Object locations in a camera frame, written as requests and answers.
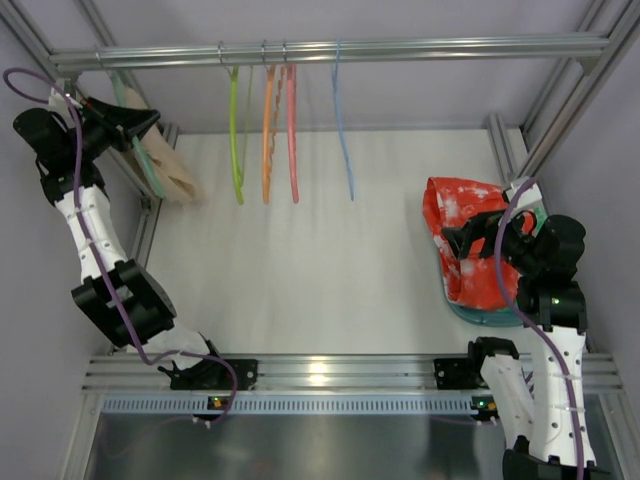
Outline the teal green hanger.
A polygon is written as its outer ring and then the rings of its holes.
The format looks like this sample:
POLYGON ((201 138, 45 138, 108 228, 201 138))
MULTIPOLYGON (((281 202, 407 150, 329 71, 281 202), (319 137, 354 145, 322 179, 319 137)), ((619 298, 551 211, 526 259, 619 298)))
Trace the teal green hanger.
MULTIPOLYGON (((124 83, 122 82, 120 76, 116 73, 110 73, 109 77, 111 79, 114 95, 118 105, 120 107, 125 107, 126 101, 124 83)), ((165 197, 165 191, 155 175, 155 171, 147 151, 144 149, 140 142, 140 139, 137 136, 134 136, 132 138, 131 144, 134 151, 134 156, 141 166, 145 178, 151 186, 151 189, 158 198, 163 199, 165 197)))

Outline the beige trousers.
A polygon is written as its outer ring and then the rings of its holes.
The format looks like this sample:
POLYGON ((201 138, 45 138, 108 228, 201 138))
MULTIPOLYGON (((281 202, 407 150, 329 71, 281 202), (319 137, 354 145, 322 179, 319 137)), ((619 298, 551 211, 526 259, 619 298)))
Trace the beige trousers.
POLYGON ((138 136, 147 151, 155 175, 165 191, 166 201, 189 205, 204 200, 199 181, 186 167, 182 156, 164 139, 157 126, 138 136))

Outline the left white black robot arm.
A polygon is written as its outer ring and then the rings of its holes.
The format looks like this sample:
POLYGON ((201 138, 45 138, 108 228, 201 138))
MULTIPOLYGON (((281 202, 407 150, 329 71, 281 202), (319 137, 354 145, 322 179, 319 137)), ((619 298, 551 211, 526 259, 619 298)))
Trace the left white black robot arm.
POLYGON ((34 150, 47 201, 62 214, 79 257, 76 306, 116 347, 153 347, 172 363, 162 368, 173 390, 213 390, 228 375, 213 344, 179 325, 161 285, 126 256, 111 221, 105 181, 94 161, 104 151, 126 150, 159 120, 153 109, 125 108, 89 98, 68 126, 58 113, 31 108, 13 122, 34 150))

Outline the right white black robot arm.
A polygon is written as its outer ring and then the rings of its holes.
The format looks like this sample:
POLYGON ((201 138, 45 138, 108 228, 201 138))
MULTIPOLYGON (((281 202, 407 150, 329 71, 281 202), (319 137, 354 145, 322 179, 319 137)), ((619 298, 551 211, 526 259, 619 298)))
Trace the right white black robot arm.
POLYGON ((585 249, 586 230, 577 220, 551 215, 538 232, 523 230, 517 214, 499 226, 501 210, 471 217, 443 234, 459 259, 476 240, 481 255, 499 258, 520 275, 515 301, 525 315, 533 380, 522 372, 515 344, 479 337, 468 345, 468 359, 490 390, 504 431, 506 479, 608 479, 598 466, 586 425, 583 350, 588 326, 585 297, 575 281, 585 249))

